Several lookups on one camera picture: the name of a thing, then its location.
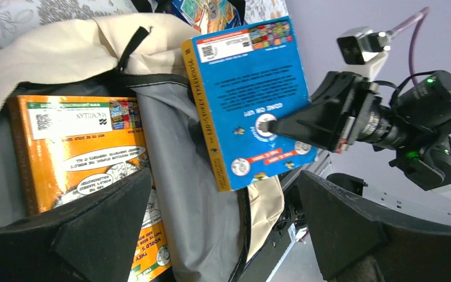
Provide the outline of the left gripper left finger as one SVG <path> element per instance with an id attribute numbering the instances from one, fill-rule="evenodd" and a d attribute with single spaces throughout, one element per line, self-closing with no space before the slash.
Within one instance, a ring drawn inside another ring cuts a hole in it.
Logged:
<path id="1" fill-rule="evenodd" d="M 0 227 L 0 281 L 127 281 L 152 184 L 144 169 Z"/>

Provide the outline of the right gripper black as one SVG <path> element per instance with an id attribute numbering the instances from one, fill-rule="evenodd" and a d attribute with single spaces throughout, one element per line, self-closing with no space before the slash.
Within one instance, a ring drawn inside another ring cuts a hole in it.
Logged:
<path id="1" fill-rule="evenodd" d="M 330 71 L 311 96 L 311 104 L 259 130 L 341 152 L 355 142 L 375 145 L 389 135 L 389 110 L 381 105 L 379 84 L 353 72 Z"/>

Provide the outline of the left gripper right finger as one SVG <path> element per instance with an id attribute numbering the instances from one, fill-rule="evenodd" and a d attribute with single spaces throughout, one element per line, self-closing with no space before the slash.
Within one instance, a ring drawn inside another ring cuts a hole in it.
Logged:
<path id="1" fill-rule="evenodd" d="M 326 281 L 451 281 L 451 226 L 389 209 L 311 172 L 298 187 Z"/>

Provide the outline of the blue round-logo book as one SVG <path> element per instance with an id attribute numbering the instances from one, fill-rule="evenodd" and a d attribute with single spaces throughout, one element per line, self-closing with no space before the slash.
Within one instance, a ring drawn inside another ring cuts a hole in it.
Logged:
<path id="1" fill-rule="evenodd" d="M 315 147 L 260 126 L 309 104 L 288 16 L 196 36 L 181 50 L 219 191 L 315 160 Z"/>

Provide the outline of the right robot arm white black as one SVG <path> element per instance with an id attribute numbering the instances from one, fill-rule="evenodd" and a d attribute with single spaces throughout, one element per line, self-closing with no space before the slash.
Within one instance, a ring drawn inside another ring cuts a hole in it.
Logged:
<path id="1" fill-rule="evenodd" d="M 451 209 L 451 73 L 420 76 L 406 89 L 332 71 L 310 105 L 259 128 L 326 150 L 335 163 L 332 180 L 352 191 L 362 190 L 359 177 L 414 200 L 428 191 Z"/>

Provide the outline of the cream canvas backpack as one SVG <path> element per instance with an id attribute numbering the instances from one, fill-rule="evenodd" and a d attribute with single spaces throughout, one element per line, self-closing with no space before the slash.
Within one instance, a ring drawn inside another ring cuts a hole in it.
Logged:
<path id="1" fill-rule="evenodd" d="M 24 219 L 6 100 L 19 94 L 134 94 L 163 213 L 171 281 L 265 281 L 279 260 L 268 233 L 284 208 L 279 180 L 217 190 L 180 46 L 198 32 L 173 15 L 136 13 L 36 28 L 0 50 L 0 227 Z"/>

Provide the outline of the orange children's book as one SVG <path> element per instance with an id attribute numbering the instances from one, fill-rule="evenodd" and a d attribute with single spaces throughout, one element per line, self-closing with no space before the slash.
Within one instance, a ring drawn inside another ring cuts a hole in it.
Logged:
<path id="1" fill-rule="evenodd" d="M 9 98 L 26 205 L 46 212 L 150 167 L 134 98 Z"/>

